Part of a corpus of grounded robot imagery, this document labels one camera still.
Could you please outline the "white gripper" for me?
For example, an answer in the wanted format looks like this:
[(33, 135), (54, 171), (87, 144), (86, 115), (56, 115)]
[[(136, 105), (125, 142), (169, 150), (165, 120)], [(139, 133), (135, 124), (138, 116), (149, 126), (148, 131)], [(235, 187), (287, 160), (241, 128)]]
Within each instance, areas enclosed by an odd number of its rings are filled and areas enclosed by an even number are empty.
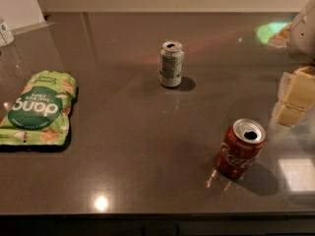
[[(299, 64), (315, 65), (315, 0), (309, 0), (290, 27), (288, 55)], [(271, 127), (295, 126), (315, 103), (315, 67), (284, 72), (274, 106)]]

